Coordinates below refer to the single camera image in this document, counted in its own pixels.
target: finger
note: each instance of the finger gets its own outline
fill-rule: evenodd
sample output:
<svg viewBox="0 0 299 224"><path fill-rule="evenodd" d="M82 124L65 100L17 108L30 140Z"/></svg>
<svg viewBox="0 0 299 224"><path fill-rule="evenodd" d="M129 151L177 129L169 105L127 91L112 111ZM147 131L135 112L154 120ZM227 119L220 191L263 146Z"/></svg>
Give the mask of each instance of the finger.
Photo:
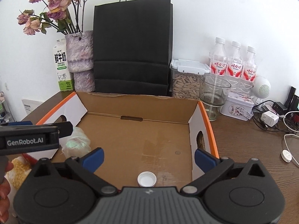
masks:
<svg viewBox="0 0 299 224"><path fill-rule="evenodd" d="M7 211L7 212L5 212L5 213L3 214L3 216L0 216L0 221L1 221L2 223L5 223L5 222L7 222L8 218L9 218L9 214L8 214L8 211Z"/></svg>
<svg viewBox="0 0 299 224"><path fill-rule="evenodd" d="M7 163L6 168L5 168L5 172L8 172L8 171L10 171L10 170L12 170L12 169L13 169L13 164L9 161L9 162Z"/></svg>
<svg viewBox="0 0 299 224"><path fill-rule="evenodd" d="M0 200L0 216L3 216L9 209L9 199Z"/></svg>
<svg viewBox="0 0 299 224"><path fill-rule="evenodd" d="M10 185L6 178L3 178L3 183L0 184L0 196L2 199L6 199L10 192Z"/></svg>

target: glass cup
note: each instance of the glass cup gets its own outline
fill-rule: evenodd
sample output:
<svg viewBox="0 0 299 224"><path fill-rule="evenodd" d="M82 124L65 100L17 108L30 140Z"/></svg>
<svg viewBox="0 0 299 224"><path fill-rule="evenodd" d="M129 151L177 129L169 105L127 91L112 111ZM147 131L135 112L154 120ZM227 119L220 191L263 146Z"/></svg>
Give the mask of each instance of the glass cup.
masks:
<svg viewBox="0 0 299 224"><path fill-rule="evenodd" d="M225 104L231 84L216 74L202 76L199 82L199 99L204 104L209 120L214 121Z"/></svg>

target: white round speaker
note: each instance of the white round speaker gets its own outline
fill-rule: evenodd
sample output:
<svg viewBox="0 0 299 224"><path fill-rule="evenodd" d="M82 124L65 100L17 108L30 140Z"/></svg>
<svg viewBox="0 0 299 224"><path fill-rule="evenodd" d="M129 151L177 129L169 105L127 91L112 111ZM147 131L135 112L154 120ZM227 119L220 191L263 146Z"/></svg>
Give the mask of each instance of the white round speaker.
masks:
<svg viewBox="0 0 299 224"><path fill-rule="evenodd" d="M258 97L259 99L265 99L269 96L271 90L270 82L262 77L258 76L255 78L253 87L252 87L252 93Z"/></svg>

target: white wall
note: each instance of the white wall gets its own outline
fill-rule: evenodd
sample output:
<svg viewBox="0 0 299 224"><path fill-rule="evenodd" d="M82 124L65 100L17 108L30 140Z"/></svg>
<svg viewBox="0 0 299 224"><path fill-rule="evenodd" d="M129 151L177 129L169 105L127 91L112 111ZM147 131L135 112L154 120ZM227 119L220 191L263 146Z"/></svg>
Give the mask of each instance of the white wall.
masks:
<svg viewBox="0 0 299 224"><path fill-rule="evenodd" d="M85 30L93 28L95 5L118 0L88 0ZM172 0L173 57L207 61L215 37L257 49L262 60L258 74L270 81L269 98L284 102L290 85L299 88L299 1L298 0ZM52 48L57 34L26 36L17 24L19 9L43 9L42 3L27 0L0 1L0 75L11 109L21 120L26 116L21 99L45 101L59 91Z"/></svg>

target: yellow fluffy fabric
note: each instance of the yellow fluffy fabric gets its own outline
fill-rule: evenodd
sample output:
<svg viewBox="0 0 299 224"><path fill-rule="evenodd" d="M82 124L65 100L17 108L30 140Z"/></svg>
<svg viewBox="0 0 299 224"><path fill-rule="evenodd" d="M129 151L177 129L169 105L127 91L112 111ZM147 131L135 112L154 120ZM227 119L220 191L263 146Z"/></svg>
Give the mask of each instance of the yellow fluffy fabric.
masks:
<svg viewBox="0 0 299 224"><path fill-rule="evenodd" d="M12 184L17 190L20 188L24 180L27 178L31 171L30 164L23 157L17 157L11 161L14 165L13 170L6 173L6 179Z"/></svg>

